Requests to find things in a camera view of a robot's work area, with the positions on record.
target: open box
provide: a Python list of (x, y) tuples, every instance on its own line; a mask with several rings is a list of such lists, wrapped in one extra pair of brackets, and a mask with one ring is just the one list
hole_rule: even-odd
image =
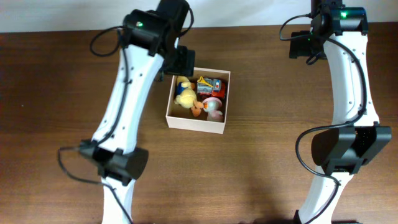
[(174, 98), (175, 98), (175, 87), (176, 87), (177, 77), (173, 76), (172, 86), (169, 95), (169, 104), (167, 106), (167, 112), (166, 112), (167, 124), (169, 125), (169, 128), (178, 128), (178, 129), (186, 129), (192, 131), (204, 131), (208, 133), (223, 134), (227, 118), (229, 88), (231, 86), (230, 85), (231, 72), (213, 70), (207, 68), (195, 68), (193, 71), (193, 76), (188, 77), (188, 79), (191, 82), (197, 84), (197, 80), (200, 77), (216, 78), (221, 80), (222, 82), (226, 82), (227, 84), (226, 97), (223, 100), (223, 106), (220, 108), (220, 111), (223, 112), (224, 121), (223, 122), (207, 121), (207, 113), (204, 112), (203, 110), (200, 116), (195, 118), (192, 115), (191, 109), (185, 109), (181, 105), (175, 104)]

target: robotic arm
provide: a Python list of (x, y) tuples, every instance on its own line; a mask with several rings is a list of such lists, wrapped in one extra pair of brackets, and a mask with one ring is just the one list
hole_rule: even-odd
[(82, 141), (78, 148), (98, 167), (102, 183), (72, 176), (58, 154), (58, 162), (69, 177), (104, 186), (104, 224), (132, 223), (134, 183), (149, 155), (136, 147), (137, 129), (155, 76), (158, 72), (193, 75), (195, 52), (177, 46), (187, 33), (181, 30), (188, 11), (192, 25), (192, 10), (185, 0), (161, 0), (156, 11), (136, 9), (124, 18), (124, 33), (118, 31), (120, 64), (108, 107), (92, 139)]
[[(315, 176), (304, 205), (295, 214), (295, 222), (326, 224), (331, 223), (346, 184), (391, 140), (391, 129), (379, 125), (371, 98), (366, 66), (366, 11), (345, 7), (342, 0), (312, 0), (309, 17), (311, 30), (292, 34), (290, 58), (309, 56), (309, 65), (318, 59), (328, 60), (334, 113), (332, 126), (322, 128), (327, 131), (313, 138), (315, 172), (321, 175)], [(333, 177), (338, 183), (322, 175)]]

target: pink toy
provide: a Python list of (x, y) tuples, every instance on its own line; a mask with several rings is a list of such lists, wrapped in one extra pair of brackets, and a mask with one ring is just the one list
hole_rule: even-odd
[(207, 120), (208, 121), (217, 121), (223, 122), (223, 112), (219, 111), (218, 109), (222, 107), (223, 103), (220, 99), (215, 97), (209, 97), (203, 100), (204, 111), (208, 113)]

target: cable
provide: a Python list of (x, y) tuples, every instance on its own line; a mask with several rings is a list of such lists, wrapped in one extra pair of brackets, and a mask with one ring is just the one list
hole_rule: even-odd
[(323, 212), (326, 211), (326, 209), (329, 207), (329, 205), (330, 205), (330, 204), (332, 203), (332, 201), (335, 199), (335, 197), (336, 197), (336, 195), (337, 195), (337, 193), (338, 193), (339, 186), (341, 186), (341, 184), (340, 184), (339, 180), (337, 180), (335, 177), (332, 177), (332, 176), (330, 176), (330, 175), (325, 175), (325, 174), (321, 174), (321, 173), (319, 173), (319, 172), (316, 172), (315, 170), (309, 168), (309, 166), (306, 165), (306, 163), (304, 163), (304, 161), (302, 160), (302, 158), (301, 158), (301, 156), (300, 156), (300, 151), (299, 151), (299, 145), (300, 145), (301, 139), (302, 139), (304, 136), (306, 136), (307, 134), (312, 133), (312, 132), (315, 132), (315, 131), (321, 131), (321, 130), (333, 129), (333, 128), (343, 128), (343, 127), (347, 127), (347, 126), (352, 126), (352, 125), (354, 125), (354, 123), (356, 123), (357, 121), (359, 121), (359, 120), (363, 117), (363, 115), (365, 114), (365, 112), (366, 112), (366, 106), (367, 106), (367, 101), (368, 101), (368, 94), (367, 94), (367, 91), (366, 91), (367, 89), (366, 89), (366, 82), (365, 82), (365, 74), (364, 74), (363, 68), (362, 68), (362, 66), (361, 66), (361, 62), (359, 61), (359, 59), (357, 58), (357, 56), (355, 56), (355, 54), (354, 54), (349, 48), (347, 48), (347, 46), (345, 46), (345, 45), (343, 45), (342, 43), (340, 43), (340, 42), (338, 42), (338, 41), (335, 41), (335, 40), (333, 40), (333, 39), (331, 39), (331, 38), (322, 37), (322, 36), (319, 36), (319, 35), (316, 35), (316, 36), (314, 36), (314, 35), (301, 35), (301, 36), (292, 37), (292, 38), (288, 38), (288, 39), (282, 37), (282, 30), (283, 30), (284, 26), (286, 26), (286, 24), (287, 24), (288, 22), (292, 21), (293, 19), (300, 18), (300, 17), (307, 17), (308, 15), (309, 15), (309, 14), (307, 14), (307, 15), (301, 15), (301, 16), (295, 16), (295, 17), (289, 19), (288, 21), (286, 21), (286, 22), (282, 25), (282, 27), (280, 28), (280, 31), (279, 31), (279, 38), (280, 38), (280, 40), (283, 40), (283, 41), (290, 41), (290, 40), (297, 40), (297, 39), (304, 39), (304, 38), (314, 37), (314, 38), (316, 38), (316, 39), (320, 39), (320, 40), (324, 40), (324, 41), (329, 41), (329, 42), (331, 42), (332, 44), (335, 44), (335, 45), (341, 47), (343, 50), (345, 50), (347, 53), (349, 53), (349, 55), (350, 55), (351, 58), (353, 59), (353, 62), (356, 64), (356, 66), (357, 66), (357, 68), (358, 68), (359, 76), (361, 77), (361, 88), (362, 88), (362, 94), (363, 94), (363, 97), (362, 97), (363, 102), (362, 102), (362, 108), (358, 111), (358, 116), (357, 116), (355, 119), (353, 119), (352, 121), (348, 121), (347, 123), (344, 123), (344, 124), (328, 125), (328, 126), (321, 126), (321, 127), (317, 127), (317, 128), (308, 129), (308, 130), (304, 131), (303, 133), (301, 133), (301, 134), (298, 136), (297, 140), (296, 140), (296, 143), (295, 143), (295, 152), (296, 152), (297, 159), (298, 159), (298, 161), (301, 163), (301, 165), (302, 165), (304, 168), (306, 168), (306, 170), (308, 170), (309, 172), (311, 172), (312, 174), (317, 175), (317, 176), (319, 176), (319, 177), (329, 178), (329, 179), (333, 180), (334, 183), (335, 183), (335, 189), (334, 189), (334, 191), (333, 191), (333, 193), (332, 193), (332, 195), (331, 195), (329, 201), (325, 204), (325, 206), (323, 207), (323, 209), (322, 209), (317, 215), (315, 215), (313, 218), (311, 218), (308, 222), (306, 222), (306, 223), (304, 223), (304, 224), (309, 224), (309, 223), (311, 223), (312, 221), (316, 220), (319, 216), (321, 216), (321, 215), (323, 214)]
[[(103, 34), (109, 32), (109, 31), (111, 31), (113, 29), (117, 29), (117, 33), (118, 33), (118, 43), (116, 45), (116, 48), (113, 49), (110, 53), (106, 53), (106, 54), (99, 54), (99, 53), (95, 52), (93, 50), (93, 44), (94, 44), (95, 40), (98, 39), (99, 37), (101, 37)], [(90, 51), (91, 51), (91, 53), (93, 53), (94, 55), (99, 56), (99, 57), (108, 57), (108, 56), (114, 54), (118, 50), (118, 48), (120, 47), (121, 41), (123, 41), (122, 40), (122, 35), (121, 35), (121, 33), (120, 33), (120, 31), (118, 29), (128, 29), (128, 28), (124, 27), (124, 26), (111, 27), (111, 28), (103, 30), (99, 34), (95, 35), (93, 40), (91, 40), (91, 42), (90, 42)], [(116, 115), (116, 119), (115, 119), (111, 129), (106, 133), (105, 137), (102, 140), (100, 140), (100, 141), (98, 141), (96, 143), (95, 147), (99, 146), (101, 143), (104, 143), (106, 140), (108, 140), (112, 136), (114, 130), (116, 129), (116, 127), (117, 127), (117, 125), (119, 123), (119, 120), (120, 120), (120, 117), (121, 117), (121, 113), (123, 111), (123, 108), (124, 108), (124, 105), (125, 105), (125, 102), (126, 102), (127, 89), (128, 89), (128, 86), (129, 86), (129, 65), (128, 65), (127, 55), (126, 55), (126, 51), (125, 51), (124, 47), (122, 47), (122, 52), (123, 52), (123, 58), (124, 58), (124, 64), (125, 64), (125, 69), (124, 70), (126, 71), (126, 74), (125, 74), (125, 77), (124, 77), (124, 80), (123, 80), (123, 82), (124, 82), (124, 90), (123, 90), (122, 99), (121, 99), (121, 102), (120, 102), (120, 105), (119, 105), (119, 109), (118, 109), (118, 113)], [(120, 209), (123, 211), (123, 214), (129, 220), (129, 223), (133, 224), (130, 215), (128, 214), (127, 210), (123, 207), (123, 204), (120, 202), (120, 199), (118, 198), (118, 195), (116, 194), (115, 189), (112, 188), (112, 186), (110, 186), (109, 184), (104, 184), (102, 182), (98, 182), (98, 181), (86, 180), (86, 179), (82, 179), (82, 178), (76, 177), (76, 176), (72, 175), (71, 173), (69, 173), (69, 171), (63, 165), (62, 160), (61, 160), (61, 152), (62, 151), (79, 151), (80, 149), (81, 148), (79, 148), (79, 147), (62, 147), (62, 148), (60, 148), (58, 150), (58, 164), (61, 167), (61, 170), (63, 170), (63, 172), (69, 178), (71, 178), (73, 180), (76, 180), (76, 181), (79, 181), (79, 182), (83, 182), (83, 183), (86, 183), (86, 184), (93, 184), (93, 185), (100, 185), (100, 186), (103, 186), (103, 187), (107, 187), (111, 191), (116, 203), (118, 203)]]
[(184, 30), (183, 32), (180, 33), (180, 35), (178, 35), (178, 37), (182, 37), (183, 35), (187, 34), (187, 32), (192, 28), (193, 22), (195, 21), (191, 7), (189, 7), (188, 10), (189, 13), (191, 14), (191, 23), (189, 24), (189, 27), (186, 30)]
[(63, 165), (63, 162), (61, 160), (61, 152), (62, 151), (79, 151), (79, 147), (61, 147), (58, 150), (58, 165), (61, 167), (62, 171), (71, 179), (73, 180), (77, 180), (79, 182), (83, 182), (86, 184), (93, 184), (93, 185), (100, 185), (103, 187), (107, 187), (111, 192), (112, 195), (114, 197), (114, 199), (116, 200), (116, 203), (118, 203), (118, 205), (120, 206), (120, 209), (123, 211), (123, 213), (125, 214), (126, 218), (129, 220), (130, 224), (133, 224), (130, 215), (128, 214), (127, 210), (123, 207), (123, 204), (120, 202), (120, 199), (118, 197), (118, 195), (116, 195), (115, 189), (112, 188), (112, 186), (110, 186), (109, 184), (104, 184), (102, 182), (98, 182), (98, 181), (94, 181), (94, 180), (86, 180), (86, 179), (82, 179), (79, 177), (74, 176), (73, 174), (71, 174)]

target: toy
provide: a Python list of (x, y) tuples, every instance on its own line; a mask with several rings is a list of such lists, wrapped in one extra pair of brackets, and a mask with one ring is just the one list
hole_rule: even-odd
[(223, 122), (223, 112), (218, 110), (222, 105), (221, 100), (216, 97), (209, 97), (203, 100), (203, 110), (208, 113), (208, 121)]
[(192, 87), (195, 86), (194, 83), (190, 83), (186, 77), (177, 77), (177, 88), (181, 86), (184, 88), (180, 94), (178, 94), (175, 99), (175, 104), (180, 104), (183, 108), (191, 109), (194, 117), (198, 117), (203, 108), (203, 103), (197, 101), (197, 95)]
[(209, 79), (200, 77), (198, 79), (198, 94), (202, 99), (208, 97), (217, 97), (221, 100), (225, 99), (226, 85), (219, 79)]

